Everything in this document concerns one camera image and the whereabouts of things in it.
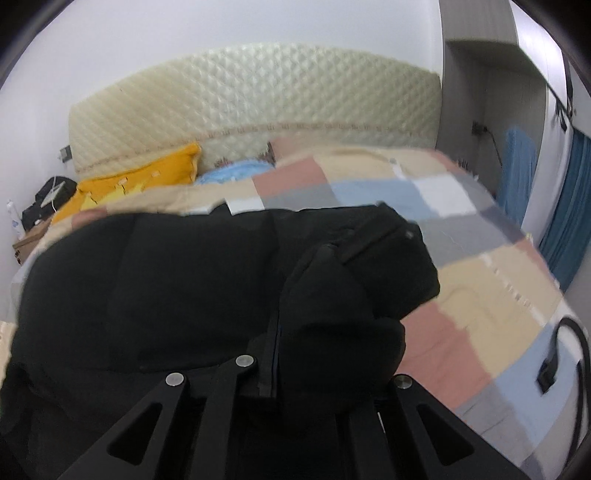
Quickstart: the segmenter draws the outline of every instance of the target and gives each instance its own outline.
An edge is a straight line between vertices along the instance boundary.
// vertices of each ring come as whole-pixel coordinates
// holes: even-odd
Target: blue pillow
[[[260,175],[274,167],[269,162],[257,158],[246,158],[215,170],[208,171],[197,177],[194,185],[205,185],[206,183],[226,183],[227,181],[244,180]]]

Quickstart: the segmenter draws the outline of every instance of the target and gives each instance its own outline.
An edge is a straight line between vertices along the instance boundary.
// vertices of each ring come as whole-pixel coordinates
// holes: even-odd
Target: blue curtain
[[[573,132],[569,167],[540,253],[563,291],[573,281],[591,239],[591,138]]]

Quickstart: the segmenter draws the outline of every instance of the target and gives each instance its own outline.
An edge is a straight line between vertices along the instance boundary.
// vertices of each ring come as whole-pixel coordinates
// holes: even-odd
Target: gray fabric square
[[[513,220],[507,217],[503,210],[501,210],[496,205],[489,209],[483,210],[480,212],[480,214],[490,223],[499,228],[512,244],[522,240],[525,237],[521,231],[521,228],[514,224]]]
[[[520,466],[534,451],[513,406],[495,384],[488,385],[455,413],[514,465]]]
[[[508,245],[508,238],[480,214],[420,220],[423,240],[436,267]]]
[[[495,200],[484,185],[478,183],[470,174],[455,173],[454,176],[479,212],[496,205]]]
[[[282,192],[274,197],[263,198],[262,203],[266,210],[279,208],[298,211],[307,208],[333,208],[342,206],[328,184]]]
[[[535,453],[525,459],[520,466],[523,473],[525,473],[531,480],[554,480],[556,477],[547,478],[544,476],[542,467],[535,456]]]
[[[566,462],[566,456],[573,437],[579,393],[578,386],[578,382],[574,382],[562,412],[558,415],[544,440],[535,449],[535,457],[544,472],[545,478],[557,478]]]

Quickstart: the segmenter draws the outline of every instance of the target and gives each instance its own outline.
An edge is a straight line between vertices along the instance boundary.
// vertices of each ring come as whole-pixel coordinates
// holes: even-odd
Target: quilted headboard
[[[81,178],[139,167],[197,140],[200,171],[256,156],[282,132],[434,147],[439,76],[360,51],[302,44],[228,47],[135,73],[72,106]]]

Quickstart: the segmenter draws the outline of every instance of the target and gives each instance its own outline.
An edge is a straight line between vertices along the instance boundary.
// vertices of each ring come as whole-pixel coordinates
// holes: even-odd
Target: patchwork quilt
[[[303,148],[275,170],[225,184],[148,190],[53,225],[35,255],[72,230],[119,212],[234,214],[385,202],[420,225],[440,295],[403,320],[411,375],[532,480],[566,460],[577,399],[576,341],[559,336],[557,381],[536,384],[554,325],[573,315],[530,241],[469,174],[434,150]]]

